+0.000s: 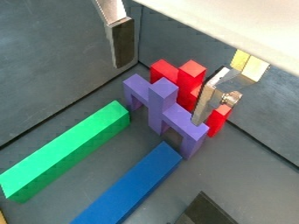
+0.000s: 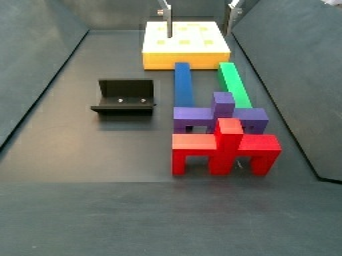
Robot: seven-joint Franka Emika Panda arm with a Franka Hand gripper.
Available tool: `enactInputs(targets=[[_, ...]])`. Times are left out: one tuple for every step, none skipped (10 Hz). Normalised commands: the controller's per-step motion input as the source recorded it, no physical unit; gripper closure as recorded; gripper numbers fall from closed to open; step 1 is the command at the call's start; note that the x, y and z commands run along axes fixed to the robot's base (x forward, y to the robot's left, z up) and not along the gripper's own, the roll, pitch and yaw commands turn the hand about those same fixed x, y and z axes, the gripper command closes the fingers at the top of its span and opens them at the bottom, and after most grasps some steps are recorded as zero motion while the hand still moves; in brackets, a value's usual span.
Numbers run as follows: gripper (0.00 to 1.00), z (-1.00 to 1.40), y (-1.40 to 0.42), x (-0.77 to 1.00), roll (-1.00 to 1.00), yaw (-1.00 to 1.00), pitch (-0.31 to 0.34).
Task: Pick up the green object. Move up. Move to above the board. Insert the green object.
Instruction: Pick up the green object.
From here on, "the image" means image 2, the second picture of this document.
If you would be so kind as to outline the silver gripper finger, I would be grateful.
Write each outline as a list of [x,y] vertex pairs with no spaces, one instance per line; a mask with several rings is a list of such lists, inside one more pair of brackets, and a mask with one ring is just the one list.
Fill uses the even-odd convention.
[[158,0],[160,9],[158,10],[158,15],[163,16],[163,19],[167,23],[167,37],[172,37],[172,6],[167,3],[166,0]]
[[231,0],[229,3],[229,16],[227,16],[227,33],[231,33],[233,25],[237,17],[242,14],[243,0]]

